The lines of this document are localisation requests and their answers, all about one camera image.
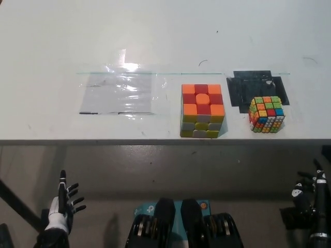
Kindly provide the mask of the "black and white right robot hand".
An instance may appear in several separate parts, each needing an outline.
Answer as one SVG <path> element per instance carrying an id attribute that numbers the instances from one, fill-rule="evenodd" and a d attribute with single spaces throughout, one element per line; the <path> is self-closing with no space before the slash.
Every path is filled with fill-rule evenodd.
<path id="1" fill-rule="evenodd" d="M 330 238 L 330 191 L 325 172 L 317 159 L 313 160 L 314 175 L 298 172 L 302 179 L 291 192 L 295 206 L 295 228 L 310 228 L 311 237 Z"/>

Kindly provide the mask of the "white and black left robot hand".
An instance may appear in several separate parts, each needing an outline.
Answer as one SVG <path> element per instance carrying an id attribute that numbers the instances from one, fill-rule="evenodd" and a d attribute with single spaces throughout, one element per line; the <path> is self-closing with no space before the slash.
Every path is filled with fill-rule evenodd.
<path id="1" fill-rule="evenodd" d="M 77 206 L 84 201 L 84 197 L 72 199 L 78 193 L 79 184 L 67 186 L 66 171 L 61 170 L 58 184 L 58 195 L 53 198 L 48 214 L 49 223 L 45 230 L 60 229 L 67 235 L 71 233 L 73 216 L 86 208 L 85 205 Z"/>

